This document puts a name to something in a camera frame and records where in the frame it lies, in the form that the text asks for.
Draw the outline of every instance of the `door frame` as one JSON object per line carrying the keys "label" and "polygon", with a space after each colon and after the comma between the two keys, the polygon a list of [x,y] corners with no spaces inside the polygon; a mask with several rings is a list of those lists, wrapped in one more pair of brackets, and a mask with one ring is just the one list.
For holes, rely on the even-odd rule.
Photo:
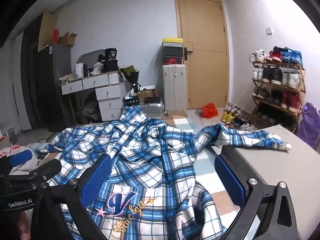
{"label": "door frame", "polygon": [[[222,11],[222,18],[223,18],[223,27],[225,30],[225,38],[226,38],[226,51],[227,51],[227,91],[226,91],[226,103],[229,102],[229,72],[230,72],[230,59],[229,59],[229,42],[228,42],[228,30],[227,30],[227,23],[226,23],[226,15],[223,9],[223,4],[221,0],[209,0],[218,2],[221,7]],[[180,20],[180,9],[179,9],[179,0],[174,0],[175,8],[176,8],[176,17],[177,17],[177,30],[178,30],[178,38],[182,39],[182,31],[181,31],[181,20]],[[190,102],[187,101],[187,109],[190,109]]]}

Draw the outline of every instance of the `embroidered star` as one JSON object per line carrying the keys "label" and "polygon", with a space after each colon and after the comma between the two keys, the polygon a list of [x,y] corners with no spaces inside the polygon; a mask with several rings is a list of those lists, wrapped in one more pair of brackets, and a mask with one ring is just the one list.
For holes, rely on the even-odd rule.
{"label": "embroidered star", "polygon": [[100,209],[96,208],[96,210],[98,211],[97,216],[101,216],[104,218],[104,214],[106,213],[106,211],[103,211],[102,207]]}
{"label": "embroidered star", "polygon": [[145,200],[147,201],[147,202],[145,203],[145,205],[147,205],[147,204],[149,204],[149,203],[154,204],[153,202],[156,200],[156,198],[151,198],[151,196],[150,196],[149,198],[145,198]]}

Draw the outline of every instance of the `red sneaker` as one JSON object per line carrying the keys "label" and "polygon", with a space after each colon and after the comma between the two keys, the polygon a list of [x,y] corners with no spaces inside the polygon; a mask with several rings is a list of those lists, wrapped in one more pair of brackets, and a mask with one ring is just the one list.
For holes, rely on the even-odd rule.
{"label": "red sneaker", "polygon": [[290,95],[288,92],[284,92],[282,94],[281,107],[284,109],[288,109],[290,105]]}
{"label": "red sneaker", "polygon": [[289,105],[289,111],[290,112],[298,112],[300,107],[300,98],[298,93],[291,93],[289,95],[290,97],[290,105]]}
{"label": "red sneaker", "polygon": [[266,57],[266,62],[272,62],[272,56],[274,54],[274,51],[270,51],[270,56]]}
{"label": "red sneaker", "polygon": [[272,61],[274,62],[282,62],[283,55],[279,51],[273,51]]}

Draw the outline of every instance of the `white drawer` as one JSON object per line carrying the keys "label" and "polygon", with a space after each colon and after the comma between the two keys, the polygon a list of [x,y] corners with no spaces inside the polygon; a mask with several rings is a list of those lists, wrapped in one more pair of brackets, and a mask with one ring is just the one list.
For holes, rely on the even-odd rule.
{"label": "white drawer", "polygon": [[83,90],[82,80],[78,80],[61,86],[62,95],[74,93]]}
{"label": "white drawer", "polygon": [[103,122],[119,120],[121,117],[121,109],[103,110],[100,113]]}
{"label": "white drawer", "polygon": [[121,85],[96,88],[97,100],[121,97]]}
{"label": "white drawer", "polygon": [[83,89],[102,87],[109,85],[108,74],[84,78],[82,80]]}
{"label": "white drawer", "polygon": [[122,98],[103,99],[103,100],[99,100],[98,102],[99,102],[100,111],[119,109],[123,105]]}
{"label": "white drawer", "polygon": [[119,73],[118,72],[108,74],[108,76],[109,76],[109,84],[119,83]]}

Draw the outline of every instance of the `plaid shirt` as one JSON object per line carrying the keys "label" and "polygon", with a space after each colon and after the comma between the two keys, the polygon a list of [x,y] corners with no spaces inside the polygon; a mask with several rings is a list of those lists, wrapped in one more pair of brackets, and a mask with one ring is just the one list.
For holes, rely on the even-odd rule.
{"label": "plaid shirt", "polygon": [[[79,178],[101,153],[110,155],[111,175],[86,207],[108,239],[219,239],[215,203],[193,168],[196,154],[209,143],[291,148],[268,132],[221,124],[183,132],[147,118],[140,107],[126,107],[119,121],[66,129],[41,152],[62,152],[62,169],[48,181],[51,186]],[[65,204],[62,211],[74,238],[82,239]]]}

